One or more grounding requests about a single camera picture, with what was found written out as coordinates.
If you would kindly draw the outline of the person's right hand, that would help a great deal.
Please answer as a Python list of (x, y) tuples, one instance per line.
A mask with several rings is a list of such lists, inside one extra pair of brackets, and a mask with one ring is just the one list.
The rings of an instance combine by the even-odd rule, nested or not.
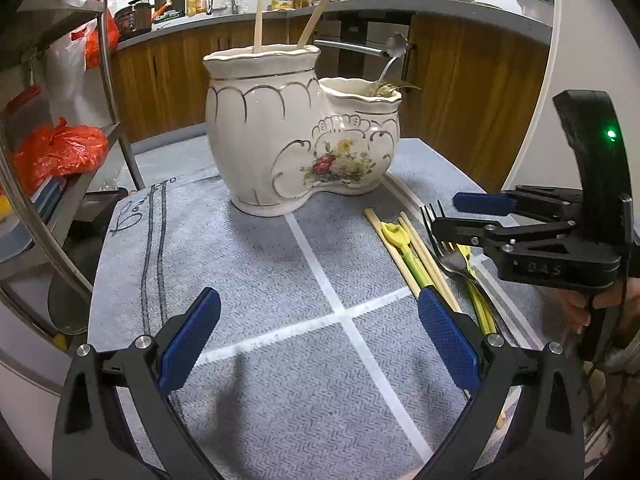
[(626, 328), (635, 318), (639, 317), (639, 280), (630, 278), (627, 285), (623, 286), (621, 281), (616, 282), (610, 288), (590, 299), (588, 295), (574, 290), (562, 290), (561, 299), (564, 312), (568, 318), (570, 326), (577, 333), (591, 323), (591, 314), (588, 306), (593, 309), (606, 309), (619, 306), (622, 302), (623, 291), (626, 292), (626, 301), (623, 306), (623, 314), (620, 318), (620, 327)]

